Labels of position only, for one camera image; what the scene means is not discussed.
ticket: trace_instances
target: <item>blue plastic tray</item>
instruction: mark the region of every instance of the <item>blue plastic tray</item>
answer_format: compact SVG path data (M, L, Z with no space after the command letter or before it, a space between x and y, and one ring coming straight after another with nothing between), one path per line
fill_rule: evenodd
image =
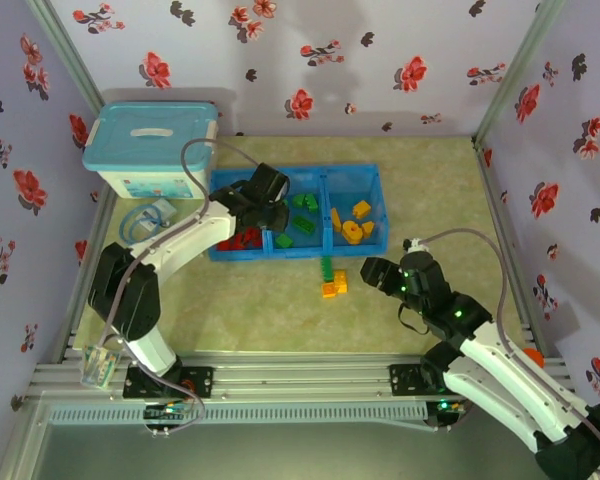
M387 251L389 241L389 220L382 194L382 184L376 165L333 165L328 167L289 167L278 168L291 181L287 200L289 203L289 226L285 233L293 240L290 248L279 248L275 244L277 233L263 232L262 248L246 250L209 250L214 261L246 261L265 258L311 258L323 256L370 256ZM248 180L254 169L214 170L211 173L211 191L230 185L238 180ZM292 204L298 193L313 193L318 200L317 213L309 213L304 208ZM361 200L371 205L371 213L364 218L375 223L371 237L363 239L359 245L350 245L342 234L334 232L331 223L331 208L335 207L344 223L355 220L353 206ZM311 220L315 231L308 236L299 232L291 221L296 215Z

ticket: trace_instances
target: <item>blue plastic storage box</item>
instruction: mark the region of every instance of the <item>blue plastic storage box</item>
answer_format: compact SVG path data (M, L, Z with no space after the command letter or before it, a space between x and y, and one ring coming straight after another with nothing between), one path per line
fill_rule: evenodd
M275 239L279 235L271 231L263 232L262 248L248 247L245 250L209 250L214 261L245 261L264 258L311 258L330 256L370 256L387 251L389 241L389 220L382 194L382 184L376 165L333 165L328 167L289 167L278 168L290 179L287 201L289 203L289 225L285 234L293 240L290 248L279 248ZM214 170L211 173L211 191L231 185L238 180L248 180L253 169ZM319 210L310 213L307 207L293 206L294 195L312 193L318 200ZM363 220L353 216L353 206L365 200L371 205L371 213ZM371 220L375 223L373 233L359 245L350 245L341 233L333 231L331 208L335 207L344 223L354 220L357 223ZM311 235L301 233L292 225L296 215L310 220L316 225Z
M216 138L217 118L210 103L111 103L93 124L82 162L123 198L202 198L182 169L180 151L192 138ZM210 143L197 143L185 157L205 188L213 152Z

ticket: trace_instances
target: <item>yellow building block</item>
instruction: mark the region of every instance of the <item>yellow building block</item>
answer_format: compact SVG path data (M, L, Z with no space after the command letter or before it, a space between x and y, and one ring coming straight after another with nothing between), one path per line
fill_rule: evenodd
M358 220L362 220L364 217L371 213L371 205L362 200L361 202L356 203L353 207L353 216Z
M340 233L342 231L342 222L340 221L340 215L338 215L338 211L334 208L331 209L331 223L333 223L333 229Z
M373 222L365 222L362 224L362 236L364 238L369 238L371 236L371 234L373 233L373 227L375 227L376 224Z
M347 220L342 224L342 236L351 245L358 245L362 241L362 229L353 220Z
M336 284L333 282L327 282L322 284L322 298L335 297L338 290Z
M336 284L336 290L338 293L347 293L347 272L344 270L334 270L333 276L333 283Z

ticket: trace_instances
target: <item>wall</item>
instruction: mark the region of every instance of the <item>wall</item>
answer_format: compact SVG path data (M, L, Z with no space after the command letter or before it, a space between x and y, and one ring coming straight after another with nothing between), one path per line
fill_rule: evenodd
M115 100L213 100L221 133L469 135L539 0L51 0Z
M26 4L0 2L0 459L94 218L101 182L81 165L92 121Z
M600 401L600 0L568 2L487 136L542 330Z

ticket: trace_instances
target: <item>green building block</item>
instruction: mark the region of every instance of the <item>green building block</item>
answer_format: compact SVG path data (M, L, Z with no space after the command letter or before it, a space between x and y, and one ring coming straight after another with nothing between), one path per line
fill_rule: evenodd
M316 229L315 223L313 223L310 220L307 220L304 217L301 217L300 215L296 215L295 217L293 217L293 220L291 221L291 223L293 224L294 227L296 227L298 230L300 230L305 235L311 235L314 232L314 230Z
M276 245L280 248L289 248L293 245L293 240L289 235L282 233L276 237Z
M331 263L331 257L322 257L320 259L320 266L322 267L322 279L324 282L333 282L333 264Z
M304 193L298 193L297 195L294 195L291 203L296 208L302 208L302 205L304 204Z
M316 197L313 193L307 193L304 196L304 203L307 207L309 207L309 212L316 213L318 211L318 202L316 201Z

